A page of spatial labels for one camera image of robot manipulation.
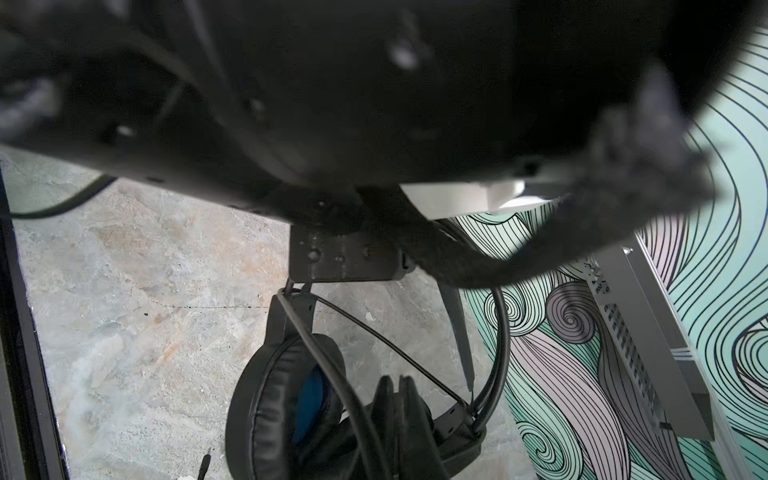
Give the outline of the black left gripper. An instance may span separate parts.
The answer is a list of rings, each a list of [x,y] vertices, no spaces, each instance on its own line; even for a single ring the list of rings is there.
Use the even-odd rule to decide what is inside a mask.
[[[331,235],[293,225],[289,233],[288,276],[297,283],[397,281],[411,273],[415,263],[386,239],[358,231]],[[459,290],[438,282],[453,330],[467,389],[474,392],[475,370]]]

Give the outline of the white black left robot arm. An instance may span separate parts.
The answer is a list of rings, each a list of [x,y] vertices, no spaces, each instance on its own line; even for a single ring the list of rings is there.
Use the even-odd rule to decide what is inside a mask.
[[[763,1],[5,1],[1,141],[506,286],[712,199],[689,125]],[[533,180],[518,252],[406,185]]]

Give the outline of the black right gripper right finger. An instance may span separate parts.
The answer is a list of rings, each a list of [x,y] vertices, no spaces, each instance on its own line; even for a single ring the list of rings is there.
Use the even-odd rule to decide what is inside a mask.
[[[449,479],[415,381],[401,376],[398,385],[398,474],[404,480]]]

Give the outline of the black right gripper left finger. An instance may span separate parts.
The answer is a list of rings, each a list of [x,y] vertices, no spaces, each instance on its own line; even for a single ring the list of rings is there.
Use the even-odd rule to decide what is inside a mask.
[[[375,433],[382,446],[384,459],[389,467],[388,479],[393,479],[398,474],[398,433],[396,393],[393,381],[389,376],[384,376],[379,380],[373,401],[367,408]]]

